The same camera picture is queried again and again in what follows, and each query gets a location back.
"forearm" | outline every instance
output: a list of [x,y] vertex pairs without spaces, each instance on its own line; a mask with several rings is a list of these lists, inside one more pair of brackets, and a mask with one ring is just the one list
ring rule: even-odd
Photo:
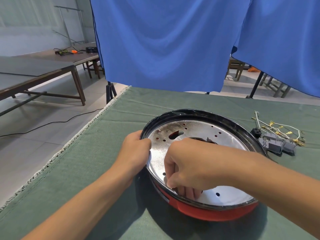
[[128,186],[125,173],[110,169],[26,235],[29,239],[85,239]]
[[260,157],[242,172],[239,189],[320,238],[320,181]]

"orange object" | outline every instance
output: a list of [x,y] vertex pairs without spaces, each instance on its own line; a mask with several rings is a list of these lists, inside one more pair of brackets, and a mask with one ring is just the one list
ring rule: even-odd
[[258,206],[258,202],[249,204],[246,206],[238,207],[231,210],[205,210],[197,207],[190,206],[186,203],[180,202],[170,195],[168,195],[164,190],[162,190],[157,184],[156,187],[161,193],[169,200],[169,205],[176,208],[181,213],[197,218],[200,220],[210,221],[210,222],[225,222],[236,220],[251,211]]
[[248,69],[248,72],[260,72],[260,70],[252,66]]

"green tablecloth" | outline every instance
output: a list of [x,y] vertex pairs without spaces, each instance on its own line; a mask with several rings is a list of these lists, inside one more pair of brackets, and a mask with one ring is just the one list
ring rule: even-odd
[[[0,239],[19,239],[110,168],[125,136],[174,109],[202,109],[226,116],[246,129],[276,121],[305,131],[307,144],[295,157],[271,157],[281,165],[320,179],[320,107],[255,99],[130,88],[101,114],[52,164],[0,213]],[[124,192],[87,239],[314,239],[260,204],[230,222],[205,222],[169,206],[145,171]]]

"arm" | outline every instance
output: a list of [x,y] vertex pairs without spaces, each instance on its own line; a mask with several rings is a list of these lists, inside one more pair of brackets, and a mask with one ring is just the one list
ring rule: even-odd
[[85,239],[148,160],[151,141],[141,131],[126,137],[114,165],[84,188],[23,240]]
[[258,153],[188,138],[172,143],[164,163],[168,187],[236,187],[320,239],[320,181],[316,179]]

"silver metal disc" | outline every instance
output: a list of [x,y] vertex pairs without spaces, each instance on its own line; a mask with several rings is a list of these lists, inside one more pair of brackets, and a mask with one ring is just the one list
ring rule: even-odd
[[[147,167],[163,185],[166,185],[164,158],[169,146],[174,141],[189,137],[201,138],[219,145],[248,150],[239,138],[215,124],[196,120],[168,122],[153,130],[148,136],[152,142],[152,148]],[[252,196],[234,187],[218,186],[214,189],[203,191],[197,201],[213,206],[233,206],[252,199]]]

